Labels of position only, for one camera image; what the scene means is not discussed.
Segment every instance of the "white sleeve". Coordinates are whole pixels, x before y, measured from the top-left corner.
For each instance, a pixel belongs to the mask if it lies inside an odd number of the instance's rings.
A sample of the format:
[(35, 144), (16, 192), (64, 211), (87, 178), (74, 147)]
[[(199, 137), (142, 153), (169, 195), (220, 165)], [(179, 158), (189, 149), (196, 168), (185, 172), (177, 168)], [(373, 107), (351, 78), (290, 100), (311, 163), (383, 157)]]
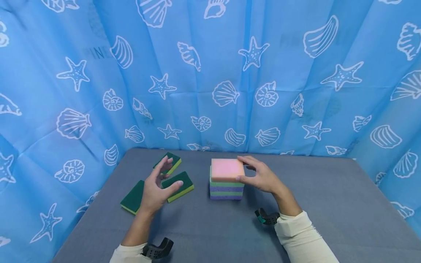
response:
[(109, 263), (151, 263), (152, 259), (141, 255), (144, 246), (146, 243), (135, 247), (120, 245), (114, 250)]
[(339, 263), (306, 212), (298, 216), (281, 214), (275, 231), (291, 263)]

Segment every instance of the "pink sponge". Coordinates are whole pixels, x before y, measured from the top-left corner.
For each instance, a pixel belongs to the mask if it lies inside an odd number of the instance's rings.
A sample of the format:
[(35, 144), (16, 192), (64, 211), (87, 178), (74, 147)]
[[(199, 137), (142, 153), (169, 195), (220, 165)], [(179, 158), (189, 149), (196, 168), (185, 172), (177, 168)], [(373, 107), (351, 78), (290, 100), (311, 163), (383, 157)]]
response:
[(237, 159), (212, 159), (212, 182), (236, 182), (236, 177), (245, 175), (242, 162)]

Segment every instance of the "blue shower curtain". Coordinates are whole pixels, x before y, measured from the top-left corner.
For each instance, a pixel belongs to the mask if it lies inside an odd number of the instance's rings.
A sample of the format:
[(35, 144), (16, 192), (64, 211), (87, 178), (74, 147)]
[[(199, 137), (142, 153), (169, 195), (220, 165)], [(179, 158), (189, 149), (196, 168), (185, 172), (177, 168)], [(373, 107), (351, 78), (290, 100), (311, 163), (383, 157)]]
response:
[(0, 0), (0, 262), (51, 260), (133, 147), (353, 158), (421, 236), (420, 9)]

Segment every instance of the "green sponge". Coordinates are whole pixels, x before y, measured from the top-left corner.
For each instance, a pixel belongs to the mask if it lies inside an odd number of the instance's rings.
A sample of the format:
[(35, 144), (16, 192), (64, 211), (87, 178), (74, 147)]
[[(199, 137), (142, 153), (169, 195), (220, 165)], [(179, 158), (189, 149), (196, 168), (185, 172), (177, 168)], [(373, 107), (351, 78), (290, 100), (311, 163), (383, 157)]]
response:
[(177, 192), (175, 192), (172, 196), (168, 198), (168, 203), (171, 203), (175, 199), (187, 194), (188, 192), (190, 192), (191, 190), (195, 188), (195, 186), (193, 185), (187, 173), (182, 172), (165, 181), (162, 181), (162, 189), (170, 187), (176, 181), (183, 181), (183, 185), (180, 187), (180, 189)]
[(121, 201), (121, 207), (135, 215), (140, 207), (140, 203), (142, 202), (144, 185), (145, 182), (140, 180)]
[(175, 154), (172, 154), (170, 152), (167, 152), (164, 156), (162, 156), (162, 158), (154, 165), (153, 169), (155, 169), (155, 167), (158, 165), (158, 163), (165, 157), (168, 156), (169, 158), (173, 158), (173, 167), (171, 169), (168, 170), (164, 170), (162, 172), (162, 174), (172, 174), (172, 172), (181, 164), (181, 158), (178, 157)]

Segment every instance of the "hand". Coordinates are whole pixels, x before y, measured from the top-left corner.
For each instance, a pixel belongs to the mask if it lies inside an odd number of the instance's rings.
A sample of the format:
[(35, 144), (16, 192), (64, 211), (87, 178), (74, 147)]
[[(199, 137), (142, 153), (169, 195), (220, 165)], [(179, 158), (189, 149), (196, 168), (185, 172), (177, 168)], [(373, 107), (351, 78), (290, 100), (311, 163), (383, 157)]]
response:
[(256, 176), (238, 176), (237, 181), (252, 185), (259, 190), (272, 194), (285, 188), (281, 180), (279, 180), (264, 162), (252, 156), (237, 156), (237, 159), (246, 164), (247, 169), (256, 171)]
[(171, 169), (173, 166), (172, 162), (172, 158), (168, 159), (168, 156), (165, 156), (145, 180), (142, 202), (139, 209), (141, 213), (155, 214), (165, 204), (167, 199), (183, 185), (183, 181), (177, 181), (170, 187), (161, 189), (161, 181), (169, 177), (167, 174), (161, 175), (161, 172)]

